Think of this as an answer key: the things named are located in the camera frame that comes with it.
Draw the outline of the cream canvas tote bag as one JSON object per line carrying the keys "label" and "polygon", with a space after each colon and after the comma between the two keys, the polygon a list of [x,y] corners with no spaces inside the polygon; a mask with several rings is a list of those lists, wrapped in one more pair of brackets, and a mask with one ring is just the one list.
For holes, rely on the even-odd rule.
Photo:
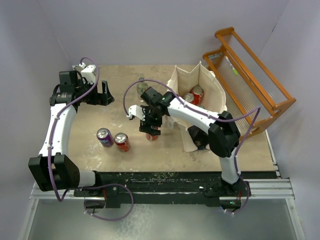
{"label": "cream canvas tote bag", "polygon": [[[191,71],[175,66],[166,85],[180,97],[190,93],[193,87],[199,86],[203,90],[203,97],[199,103],[200,107],[217,113],[227,110],[226,93],[223,87],[215,73],[204,67],[202,63],[198,63]],[[192,126],[190,123],[177,117],[167,116],[165,117],[165,124],[168,128],[173,128],[174,125],[179,127],[185,152],[198,150],[188,131]]]}

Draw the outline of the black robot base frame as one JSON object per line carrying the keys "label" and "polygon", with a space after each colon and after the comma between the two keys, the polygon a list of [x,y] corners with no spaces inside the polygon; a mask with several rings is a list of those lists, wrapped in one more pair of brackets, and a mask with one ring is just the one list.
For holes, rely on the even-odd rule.
{"label": "black robot base frame", "polygon": [[219,171],[96,172],[91,187],[77,187],[75,197],[105,199],[107,208],[121,204],[205,205],[240,208],[251,196],[248,181],[229,184]]}

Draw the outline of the red cola can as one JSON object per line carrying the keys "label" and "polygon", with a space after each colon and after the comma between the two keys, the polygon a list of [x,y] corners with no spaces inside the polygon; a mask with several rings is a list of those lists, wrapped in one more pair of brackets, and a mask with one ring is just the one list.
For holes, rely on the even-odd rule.
{"label": "red cola can", "polygon": [[195,102],[195,96],[192,94],[192,93],[186,93],[184,96],[183,96],[183,99],[188,102],[188,103],[191,103],[191,104],[194,104]]}

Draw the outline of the clear bottle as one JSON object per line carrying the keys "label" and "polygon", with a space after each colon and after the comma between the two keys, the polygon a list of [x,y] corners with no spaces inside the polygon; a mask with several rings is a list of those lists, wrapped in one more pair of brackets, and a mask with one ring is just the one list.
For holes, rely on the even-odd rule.
{"label": "clear bottle", "polygon": [[144,102],[144,100],[141,98],[141,95],[144,93],[145,90],[148,89],[148,84],[146,81],[144,81],[143,77],[139,78],[139,82],[136,85],[136,92],[137,92],[137,96],[140,102]]}

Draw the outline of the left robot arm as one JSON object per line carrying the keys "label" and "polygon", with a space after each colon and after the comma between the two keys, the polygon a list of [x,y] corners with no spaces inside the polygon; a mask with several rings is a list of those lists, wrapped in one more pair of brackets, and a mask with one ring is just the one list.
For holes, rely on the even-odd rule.
{"label": "left robot arm", "polygon": [[107,106],[115,99],[102,81],[98,92],[97,68],[88,65],[81,71],[59,72],[59,84],[49,99],[50,122],[44,144],[37,157],[31,157],[29,170],[43,192],[85,187],[91,196],[103,191],[94,171],[82,171],[68,157],[73,121],[81,103]]}

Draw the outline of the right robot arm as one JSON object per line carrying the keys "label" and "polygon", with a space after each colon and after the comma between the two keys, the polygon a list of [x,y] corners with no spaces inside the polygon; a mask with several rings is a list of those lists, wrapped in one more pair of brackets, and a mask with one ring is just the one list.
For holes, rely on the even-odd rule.
{"label": "right robot arm", "polygon": [[241,172],[238,170],[236,149],[240,143],[240,132],[232,115],[207,111],[168,91],[160,94],[152,87],[140,96],[146,103],[141,106],[139,130],[151,136],[158,136],[161,131],[162,117],[174,117],[198,127],[208,136],[209,149],[219,157],[221,166],[222,190],[228,196],[240,190]]}

